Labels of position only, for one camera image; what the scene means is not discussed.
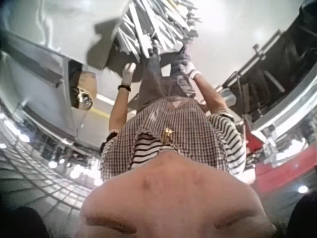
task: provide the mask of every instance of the red panel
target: red panel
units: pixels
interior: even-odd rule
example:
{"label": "red panel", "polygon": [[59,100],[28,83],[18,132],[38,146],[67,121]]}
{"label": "red panel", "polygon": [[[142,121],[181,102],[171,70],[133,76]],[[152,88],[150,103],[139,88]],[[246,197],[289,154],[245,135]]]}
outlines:
{"label": "red panel", "polygon": [[268,193],[305,174],[317,164],[317,144],[313,144],[285,164],[272,168],[270,165],[256,165],[254,186],[259,193]]}

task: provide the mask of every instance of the black and white striped sleeve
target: black and white striped sleeve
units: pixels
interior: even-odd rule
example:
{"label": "black and white striped sleeve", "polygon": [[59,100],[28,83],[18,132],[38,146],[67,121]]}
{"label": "black and white striped sleeve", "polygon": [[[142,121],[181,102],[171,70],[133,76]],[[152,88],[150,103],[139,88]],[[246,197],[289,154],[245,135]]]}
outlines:
{"label": "black and white striped sleeve", "polygon": [[225,148],[230,173],[238,175],[245,168],[246,145],[234,124],[233,117],[227,111],[220,111],[217,114],[211,114],[209,120]]}

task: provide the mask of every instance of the dark object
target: dark object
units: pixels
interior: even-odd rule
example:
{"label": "dark object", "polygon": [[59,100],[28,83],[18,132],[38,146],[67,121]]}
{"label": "dark object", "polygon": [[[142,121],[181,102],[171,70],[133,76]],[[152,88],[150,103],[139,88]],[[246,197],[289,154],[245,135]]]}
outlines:
{"label": "dark object", "polygon": [[20,207],[1,214],[0,237],[49,238],[41,216],[30,207]]}
{"label": "dark object", "polygon": [[306,194],[296,204],[289,220],[286,237],[314,237],[317,224],[317,192]]}
{"label": "dark object", "polygon": [[118,90],[119,90],[120,88],[125,88],[126,90],[128,90],[129,92],[131,92],[131,87],[128,86],[128,85],[121,84],[121,85],[119,85]]}

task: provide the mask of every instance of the fluorescent light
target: fluorescent light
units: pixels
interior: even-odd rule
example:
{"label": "fluorescent light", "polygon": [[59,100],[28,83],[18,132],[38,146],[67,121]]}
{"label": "fluorescent light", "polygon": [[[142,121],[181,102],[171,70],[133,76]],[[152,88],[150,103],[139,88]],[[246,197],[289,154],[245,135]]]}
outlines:
{"label": "fluorescent light", "polygon": [[8,129],[11,130],[13,132],[13,134],[15,134],[17,136],[19,136],[21,134],[21,132],[12,124],[12,122],[5,120],[4,125],[6,127],[8,127]]}
{"label": "fluorescent light", "polygon": [[303,186],[300,186],[297,190],[299,193],[307,193],[309,191],[308,187],[303,185]]}
{"label": "fluorescent light", "polygon": [[94,181],[94,185],[95,186],[100,186],[103,184],[103,181],[101,180],[101,178],[96,178]]}
{"label": "fluorescent light", "polygon": [[5,149],[5,148],[6,148],[6,145],[3,143],[0,143],[0,149]]}
{"label": "fluorescent light", "polygon": [[97,94],[97,98],[105,103],[112,105],[112,106],[114,105],[114,100],[111,100],[103,95]]}
{"label": "fluorescent light", "polygon": [[55,161],[50,161],[50,162],[49,162],[49,167],[50,167],[51,169],[55,169],[55,168],[57,167],[57,162],[55,162]]}
{"label": "fluorescent light", "polygon": [[64,138],[63,140],[61,140],[61,142],[65,145],[69,145],[72,146],[74,144],[74,142],[69,142],[66,138]]}
{"label": "fluorescent light", "polygon": [[25,143],[29,143],[30,142],[30,138],[27,135],[20,135],[19,136],[20,140],[22,140]]}
{"label": "fluorescent light", "polygon": [[79,178],[79,175],[80,175],[80,173],[78,173],[77,171],[72,171],[69,176],[72,179],[77,179],[77,178]]}
{"label": "fluorescent light", "polygon": [[81,165],[75,165],[73,171],[75,171],[77,173],[81,173],[81,172],[83,172],[83,170],[84,170],[84,167],[82,167]]}

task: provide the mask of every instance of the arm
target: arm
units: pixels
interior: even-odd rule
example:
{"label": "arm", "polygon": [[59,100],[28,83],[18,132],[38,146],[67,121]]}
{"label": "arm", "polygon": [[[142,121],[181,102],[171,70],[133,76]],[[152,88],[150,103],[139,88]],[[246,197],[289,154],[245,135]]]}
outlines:
{"label": "arm", "polygon": [[109,131],[119,130],[126,124],[128,115],[128,97],[129,91],[125,88],[120,88],[110,114]]}
{"label": "arm", "polygon": [[220,110],[226,110],[227,105],[221,95],[205,80],[200,74],[196,73],[193,77],[199,91],[201,92],[207,107],[212,114],[219,112]]}
{"label": "arm", "polygon": [[[130,63],[125,66],[121,84],[127,86],[131,85],[135,67],[136,65],[134,63]],[[109,131],[120,130],[126,124],[128,115],[128,98],[129,91],[125,88],[120,88],[110,114]]]}

